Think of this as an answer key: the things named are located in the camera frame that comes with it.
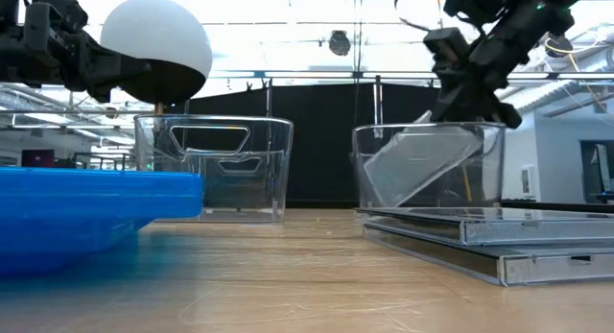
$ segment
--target wooden table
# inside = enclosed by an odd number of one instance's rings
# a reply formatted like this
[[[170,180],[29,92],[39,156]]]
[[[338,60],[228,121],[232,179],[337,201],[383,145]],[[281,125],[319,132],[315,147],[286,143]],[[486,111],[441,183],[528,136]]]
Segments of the wooden table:
[[[0,281],[1,333],[613,331],[614,282],[496,287],[369,243],[341,210],[153,224],[59,274]]]

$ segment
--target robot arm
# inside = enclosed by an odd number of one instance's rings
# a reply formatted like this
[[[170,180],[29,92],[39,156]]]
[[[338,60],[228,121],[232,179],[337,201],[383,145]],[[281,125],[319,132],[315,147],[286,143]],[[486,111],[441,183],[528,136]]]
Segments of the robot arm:
[[[0,0],[0,82],[58,84],[107,103],[112,88],[151,70],[145,60],[98,44],[83,30],[87,17],[76,0]]]
[[[569,7],[578,0],[446,0],[444,11],[479,30],[499,21],[487,35],[468,44],[457,28],[429,31],[425,45],[434,54],[433,72],[441,82],[433,122],[488,121],[517,128],[522,118],[494,91],[529,61],[528,52],[545,35],[563,36],[574,25]]]

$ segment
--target wall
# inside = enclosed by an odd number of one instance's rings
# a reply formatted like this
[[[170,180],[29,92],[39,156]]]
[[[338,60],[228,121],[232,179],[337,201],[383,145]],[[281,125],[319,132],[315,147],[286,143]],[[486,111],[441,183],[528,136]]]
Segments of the wall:
[[[537,158],[537,140],[535,135],[535,117],[527,114],[523,116],[523,123],[516,130],[506,131],[504,150],[504,179],[503,199],[535,199],[541,201],[540,178]],[[524,197],[522,194],[521,169],[526,166],[534,166],[533,198]]]
[[[577,120],[539,117],[535,125],[541,201],[585,203],[579,141],[612,140],[614,126],[597,117]]]
[[[58,134],[57,131],[43,131],[42,137],[31,136],[30,130],[1,131],[0,155],[17,158],[21,162],[21,150],[54,149],[56,157],[67,158],[76,152],[91,152],[92,143],[77,135]]]

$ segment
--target black backdrop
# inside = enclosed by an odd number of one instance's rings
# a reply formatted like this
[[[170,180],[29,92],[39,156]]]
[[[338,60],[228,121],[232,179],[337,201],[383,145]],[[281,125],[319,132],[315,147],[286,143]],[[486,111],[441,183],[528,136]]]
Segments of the black backdrop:
[[[411,123],[437,98],[428,87],[383,84],[384,122]],[[274,86],[272,116],[295,124],[288,181],[289,207],[353,207],[358,204],[350,164],[351,131],[373,124],[373,84]],[[169,113],[184,113],[181,104]],[[194,99],[189,113],[266,116],[267,92],[250,92]],[[188,145],[202,135],[188,135]]]

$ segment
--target clear plastic bin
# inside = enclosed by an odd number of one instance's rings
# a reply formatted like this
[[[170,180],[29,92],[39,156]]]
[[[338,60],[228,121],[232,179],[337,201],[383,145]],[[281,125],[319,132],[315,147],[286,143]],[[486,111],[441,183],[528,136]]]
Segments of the clear plastic bin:
[[[501,200],[504,127],[378,125],[353,131],[361,207],[488,207]]]
[[[293,124],[267,117],[147,115],[134,119],[140,171],[201,174],[203,211],[192,221],[283,219]]]

